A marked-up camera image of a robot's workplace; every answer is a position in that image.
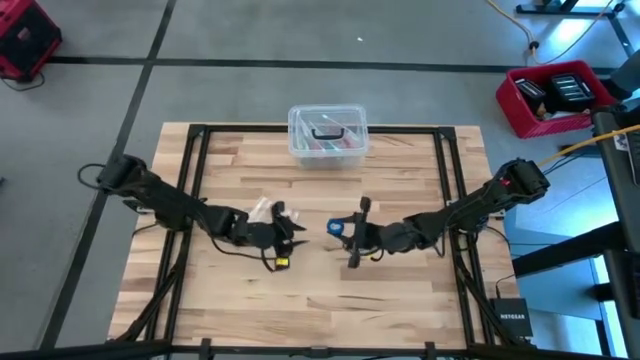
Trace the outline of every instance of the wooden table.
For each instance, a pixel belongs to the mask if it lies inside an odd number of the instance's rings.
[[[173,185],[188,127],[165,124],[153,161],[152,170]],[[456,127],[456,133],[472,191],[491,177],[482,136],[473,126]],[[261,196],[283,200],[288,209],[300,211],[298,223],[308,231],[297,238],[310,243],[296,249],[291,269],[271,274],[260,261],[219,253],[203,231],[195,230],[174,344],[199,345],[209,337],[221,346],[423,348],[425,341],[433,341],[438,349],[465,348],[449,249],[442,259],[426,249],[386,255],[379,263],[363,260],[359,269],[348,269],[348,254],[326,234],[327,220],[358,210],[363,195],[373,200],[369,221],[379,224],[442,208],[434,149],[431,136],[371,135],[361,168],[305,172],[289,155],[287,134],[215,133],[200,196],[247,211]],[[450,164],[448,151],[446,157]],[[455,189],[452,171],[449,179]],[[140,216],[138,227],[153,221],[151,215]],[[503,230],[497,221],[491,225]],[[156,227],[134,237],[110,337],[121,334],[151,298],[164,236],[165,230]],[[257,254],[256,249],[243,251]],[[496,280],[513,273],[509,250],[499,235],[485,231],[478,251],[492,296]],[[513,278],[500,284],[503,296],[518,295]],[[479,312],[469,298],[476,341],[482,342]]]

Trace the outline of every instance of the white cable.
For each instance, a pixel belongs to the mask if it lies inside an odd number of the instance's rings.
[[[609,2],[607,3],[607,5],[605,5],[602,8],[602,11],[600,11],[600,14],[598,14],[596,16],[595,19],[593,19],[593,22],[591,23],[591,25],[589,25],[589,27],[582,33],[582,35],[580,35],[576,41],[574,41],[568,48],[566,48],[563,52],[560,53],[560,55],[554,57],[553,59],[549,60],[549,61],[545,61],[545,62],[541,62],[538,60],[538,56],[536,55],[536,48],[535,47],[531,47],[531,43],[533,42],[537,42],[535,36],[533,35],[533,32],[531,32],[531,30],[529,30],[529,28],[527,28],[523,23],[521,23],[520,21],[518,21],[518,19],[514,18],[513,16],[509,15],[508,13],[506,13],[504,10],[502,10],[495,2],[493,2],[493,0],[486,0],[486,2],[494,9],[496,10],[498,13],[500,13],[502,16],[506,17],[507,19],[511,20],[512,23],[516,24],[520,29],[522,29],[522,31],[524,31],[524,33],[527,35],[527,41],[529,42],[529,52],[531,54],[531,57],[533,58],[533,61],[536,62],[536,64],[538,65],[546,65],[546,64],[550,64],[556,60],[558,60],[559,58],[563,57],[566,53],[569,52],[569,50],[571,50],[574,46],[576,46],[576,44],[582,40],[582,38],[587,35],[587,33],[589,32],[589,30],[591,30],[591,28],[593,28],[593,26],[596,24],[596,22],[598,20],[600,20],[600,18],[604,15],[604,13],[607,11],[607,9],[609,9],[609,6],[611,6],[611,4],[613,3],[613,0],[609,0]]]

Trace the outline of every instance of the netgear logo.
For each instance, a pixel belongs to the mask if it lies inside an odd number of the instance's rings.
[[[502,320],[524,320],[525,317],[522,314],[500,314]]]

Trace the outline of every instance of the red toolbox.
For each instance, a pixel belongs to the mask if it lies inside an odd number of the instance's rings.
[[[589,114],[571,115],[557,119],[541,121],[529,110],[527,103],[516,87],[519,79],[531,80],[543,84],[554,75],[574,73],[579,75],[595,95],[594,108],[617,103],[589,65],[584,61],[571,61],[560,64],[515,69],[507,72],[507,79],[496,92],[496,99],[511,127],[518,137],[526,139],[536,136],[557,134],[565,131],[584,129],[591,125]]]
[[[33,0],[0,0],[0,77],[29,82],[62,42]]]

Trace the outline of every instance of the red crate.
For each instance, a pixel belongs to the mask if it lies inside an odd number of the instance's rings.
[[[516,135],[522,139],[557,134],[584,129],[591,125],[589,114],[571,115],[553,120],[540,121],[531,112],[515,81],[527,79],[536,84],[544,84],[554,75],[574,73],[591,88],[595,95],[594,108],[613,105],[617,101],[604,88],[596,74],[584,61],[571,61],[560,64],[515,69],[507,72],[507,79],[496,92],[496,99],[502,108]]]

